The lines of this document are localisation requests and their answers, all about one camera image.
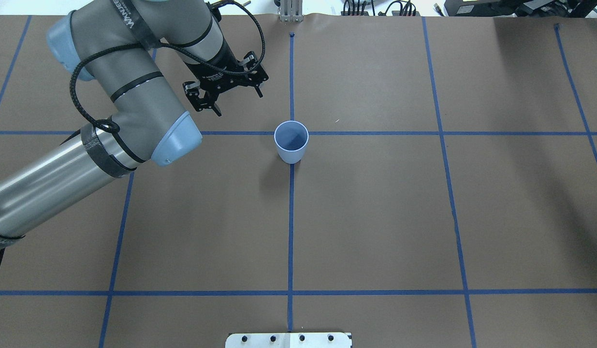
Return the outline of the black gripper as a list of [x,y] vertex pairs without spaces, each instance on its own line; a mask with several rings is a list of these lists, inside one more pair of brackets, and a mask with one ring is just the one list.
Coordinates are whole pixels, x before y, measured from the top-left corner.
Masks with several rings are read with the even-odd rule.
[[223,46],[216,56],[205,64],[194,65],[197,81],[183,82],[184,95],[197,112],[210,109],[222,116],[217,105],[221,93],[234,87],[253,87],[260,98],[261,85],[269,79],[265,68],[254,51],[242,60],[236,59],[228,46]]

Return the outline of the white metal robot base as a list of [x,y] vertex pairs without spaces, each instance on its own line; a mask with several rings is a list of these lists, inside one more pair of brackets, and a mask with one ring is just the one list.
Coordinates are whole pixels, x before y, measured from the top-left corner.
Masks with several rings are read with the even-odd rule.
[[236,333],[225,341],[226,348],[352,348],[350,333]]

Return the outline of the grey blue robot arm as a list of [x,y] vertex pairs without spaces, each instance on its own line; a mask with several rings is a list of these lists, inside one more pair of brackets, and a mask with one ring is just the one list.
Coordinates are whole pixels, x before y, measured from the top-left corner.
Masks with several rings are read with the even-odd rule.
[[68,71],[68,93],[84,124],[54,150],[0,182],[0,251],[64,209],[152,161],[163,167],[203,137],[189,109],[152,58],[173,50],[193,77],[183,84],[192,108],[212,110],[234,87],[261,96],[263,29],[251,15],[261,52],[237,57],[219,9],[235,0],[93,0],[46,34]]

